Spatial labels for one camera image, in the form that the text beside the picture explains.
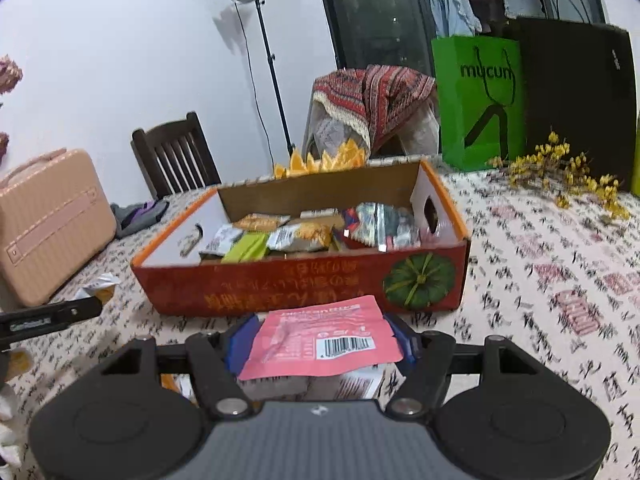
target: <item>chair backrest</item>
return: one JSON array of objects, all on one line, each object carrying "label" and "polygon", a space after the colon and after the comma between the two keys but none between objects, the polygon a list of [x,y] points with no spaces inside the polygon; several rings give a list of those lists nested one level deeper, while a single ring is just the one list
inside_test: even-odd
[{"label": "chair backrest", "polygon": [[147,132],[136,130],[131,138],[158,198],[220,184],[195,112]]}]

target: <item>cardboard box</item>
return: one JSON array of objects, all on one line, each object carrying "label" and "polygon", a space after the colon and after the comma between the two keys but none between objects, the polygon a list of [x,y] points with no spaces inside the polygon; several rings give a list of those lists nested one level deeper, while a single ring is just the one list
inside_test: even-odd
[{"label": "cardboard box", "polygon": [[[249,213],[298,218],[361,202],[412,209],[428,241],[389,252],[367,248],[239,264],[200,262],[198,250],[218,228]],[[469,247],[447,191],[420,161],[206,190],[131,267],[154,308],[172,316],[239,316],[366,294],[386,311],[453,310],[462,298]]]}]

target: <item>barcode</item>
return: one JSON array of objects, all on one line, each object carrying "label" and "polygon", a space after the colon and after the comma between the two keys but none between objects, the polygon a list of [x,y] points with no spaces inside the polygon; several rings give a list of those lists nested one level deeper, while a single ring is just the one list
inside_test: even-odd
[{"label": "barcode", "polygon": [[373,384],[373,379],[348,378],[340,381],[340,387],[334,395],[334,400],[365,399],[365,394]]},{"label": "barcode", "polygon": [[371,337],[331,337],[316,340],[316,359],[334,359],[349,352],[373,350]]}]

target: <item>tablecloth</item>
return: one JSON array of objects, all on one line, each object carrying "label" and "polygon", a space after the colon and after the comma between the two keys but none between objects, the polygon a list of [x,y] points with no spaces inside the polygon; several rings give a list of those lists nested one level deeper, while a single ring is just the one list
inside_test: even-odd
[{"label": "tablecloth", "polygon": [[[640,203],[623,196],[631,220],[605,224],[602,210],[585,198],[561,210],[495,181],[491,172],[440,171],[472,232],[463,301],[456,311],[414,314],[408,321],[459,342],[482,344],[492,333],[510,338],[609,418],[612,441],[597,478],[640,480]],[[103,272],[122,280],[99,318],[20,344],[36,365],[11,381],[19,398],[14,428],[26,427],[43,403],[137,335],[152,335],[159,344],[183,342],[233,322],[160,316],[129,268],[133,255],[199,194],[172,197],[158,225],[112,242],[56,295],[69,299]],[[402,380],[389,370],[378,391],[383,401]],[[452,383],[451,391],[474,380]],[[42,478],[28,448],[17,478]]]}]

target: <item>snack bag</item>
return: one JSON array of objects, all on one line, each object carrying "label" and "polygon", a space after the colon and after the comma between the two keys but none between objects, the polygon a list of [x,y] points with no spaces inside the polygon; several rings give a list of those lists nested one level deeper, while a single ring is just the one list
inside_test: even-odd
[{"label": "snack bag", "polygon": [[267,254],[268,233],[245,233],[222,258],[225,264],[261,260]]},{"label": "snack bag", "polygon": [[244,231],[242,231],[242,229],[233,227],[231,224],[222,224],[213,237],[213,240],[200,251],[200,257],[207,258],[212,254],[214,256],[225,256],[243,233]]},{"label": "snack bag", "polygon": [[331,243],[331,228],[316,222],[279,227],[269,236],[267,247],[285,253],[327,249]]},{"label": "snack bag", "polygon": [[419,245],[414,217],[403,207],[364,202],[343,211],[342,217],[343,236],[364,246],[390,251]]},{"label": "snack bag", "polygon": [[100,300],[102,306],[104,306],[114,295],[116,285],[120,284],[120,279],[110,272],[105,272],[92,282],[83,285],[78,289],[74,300],[82,300],[82,298],[90,298],[95,296]]},{"label": "snack bag", "polygon": [[233,222],[232,226],[242,231],[256,231],[261,233],[273,233],[278,227],[286,224],[290,216],[262,215],[251,213],[244,218]]},{"label": "snack bag", "polygon": [[268,313],[238,379],[333,376],[401,359],[375,298],[362,296]]}]

